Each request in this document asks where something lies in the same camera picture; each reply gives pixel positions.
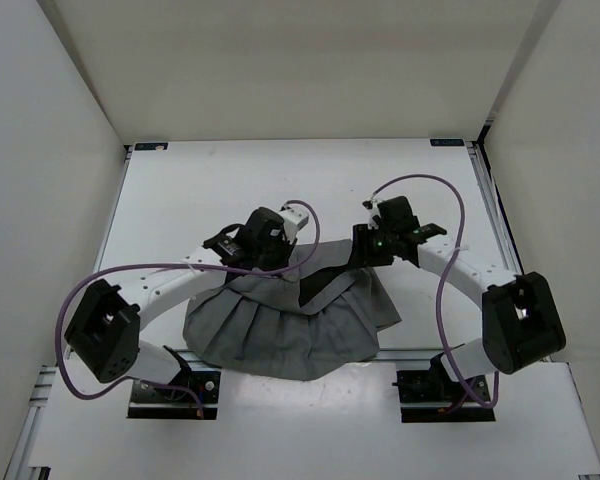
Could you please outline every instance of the purple cable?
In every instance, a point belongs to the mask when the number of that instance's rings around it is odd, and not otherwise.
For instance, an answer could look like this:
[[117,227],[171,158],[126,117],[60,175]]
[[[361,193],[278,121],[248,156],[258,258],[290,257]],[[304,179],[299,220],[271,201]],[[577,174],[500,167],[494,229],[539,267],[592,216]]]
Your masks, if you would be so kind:
[[[455,358],[453,358],[453,353],[451,353],[452,352],[451,346],[449,345],[449,341],[447,340],[447,335],[444,331],[444,324],[442,321],[442,292],[444,290],[444,285],[447,281],[447,278],[449,277],[449,272],[451,271],[453,264],[455,263],[456,259],[458,258],[458,255],[460,254],[460,251],[458,249],[460,248],[460,244],[462,242],[462,235],[464,233],[466,212],[465,212],[465,207],[464,207],[464,201],[462,200],[462,196],[460,195],[460,192],[458,191],[458,189],[456,187],[453,186],[452,183],[445,180],[444,178],[438,177],[436,175],[429,175],[426,173],[414,173],[412,175],[404,175],[401,177],[394,178],[393,180],[385,183],[380,188],[378,188],[375,192],[373,192],[373,195],[371,196],[371,198],[375,197],[378,193],[380,193],[382,190],[384,190],[388,186],[393,185],[394,183],[400,182],[402,180],[408,180],[411,178],[426,178],[429,180],[435,180],[436,182],[443,183],[444,185],[446,185],[447,187],[449,187],[451,189],[453,194],[456,196],[456,199],[458,200],[458,206],[460,207],[460,225],[458,226],[458,235],[456,236],[456,243],[455,243],[456,250],[454,250],[453,254],[451,255],[451,259],[449,260],[449,262],[447,263],[447,266],[442,271],[442,274],[440,275],[440,281],[438,282],[438,288],[436,290],[436,324],[438,325],[438,333],[440,335],[440,341],[442,342],[442,350],[444,351],[444,354],[447,356],[447,359],[449,360],[449,365],[451,365],[451,369],[453,370],[453,373],[455,373],[455,375],[458,379],[458,382],[460,382],[460,385],[462,385],[462,388],[464,389],[466,395],[469,398],[471,398],[474,402],[476,402],[478,405],[480,405],[482,408],[493,408],[498,403],[498,390],[500,387],[500,372],[495,372],[493,375],[493,399],[491,400],[491,402],[485,402],[480,397],[478,397],[478,395],[473,391],[473,388],[471,387],[471,385],[469,385],[467,383],[467,381],[464,379],[464,377],[462,376],[462,373],[460,372],[460,368],[458,367],[458,364],[457,364]],[[464,400],[462,400],[459,403],[459,405],[462,405],[462,403],[464,403]]]
[[307,255],[306,258],[302,259],[300,262],[296,263],[295,265],[290,265],[290,266],[287,266],[284,268],[279,268],[277,270],[269,270],[266,272],[254,272],[251,270],[244,270],[241,268],[224,267],[222,265],[206,265],[206,264],[201,264],[201,263],[197,263],[195,265],[184,264],[184,263],[137,263],[137,264],[132,264],[132,265],[120,265],[117,267],[105,268],[104,270],[100,270],[99,272],[92,273],[88,277],[81,280],[69,292],[69,294],[67,295],[67,298],[65,298],[64,302],[62,302],[62,306],[60,307],[60,311],[58,312],[58,318],[56,320],[56,328],[55,328],[55,334],[54,334],[54,347],[55,347],[55,353],[56,353],[56,361],[58,363],[58,370],[60,371],[60,376],[62,377],[62,380],[64,381],[65,385],[67,386],[67,389],[75,397],[77,397],[81,400],[95,400],[96,398],[100,398],[100,397],[106,395],[111,390],[113,390],[118,385],[120,385],[122,382],[125,382],[127,380],[140,380],[143,383],[146,383],[147,385],[150,385],[154,388],[162,388],[162,389],[166,389],[166,390],[176,390],[176,391],[188,393],[189,395],[191,395],[191,397],[193,397],[193,399],[196,402],[196,405],[198,407],[198,412],[200,413],[200,418],[204,418],[203,410],[202,410],[202,403],[200,402],[200,399],[198,398],[198,396],[195,394],[195,392],[193,390],[191,390],[190,388],[187,388],[187,387],[181,387],[178,385],[167,385],[167,384],[157,383],[157,382],[150,382],[150,381],[143,380],[140,378],[125,376],[125,377],[121,377],[121,378],[117,379],[116,381],[111,383],[111,385],[107,386],[106,388],[104,388],[101,391],[96,392],[96,393],[83,393],[80,390],[78,390],[77,387],[71,381],[71,378],[69,377],[69,372],[67,371],[67,366],[65,364],[64,357],[62,356],[62,327],[64,324],[64,318],[67,315],[67,310],[69,309],[69,305],[71,305],[71,302],[76,297],[76,295],[80,292],[80,290],[82,290],[84,287],[86,287],[88,284],[90,284],[94,280],[97,280],[98,278],[101,278],[110,273],[125,272],[128,270],[145,270],[145,269],[159,269],[159,268],[166,269],[166,270],[183,270],[183,269],[193,268],[195,270],[220,270],[220,271],[227,272],[227,273],[237,273],[237,274],[241,274],[241,275],[253,275],[253,276],[258,276],[258,277],[264,277],[264,276],[272,276],[272,275],[281,275],[281,274],[289,272],[291,270],[295,270],[296,268],[300,267],[305,262],[307,262],[313,256],[313,254],[316,252],[316,250],[318,249],[318,243],[320,242],[320,221],[318,220],[318,215],[316,214],[315,210],[308,203],[306,203],[302,200],[289,200],[286,202],[286,204],[301,205],[301,206],[305,207],[307,210],[309,210],[309,213],[311,213],[311,216],[313,217],[313,222],[315,224],[315,229],[316,229],[316,235],[315,235],[315,239],[313,241],[313,247],[311,248],[309,255]]

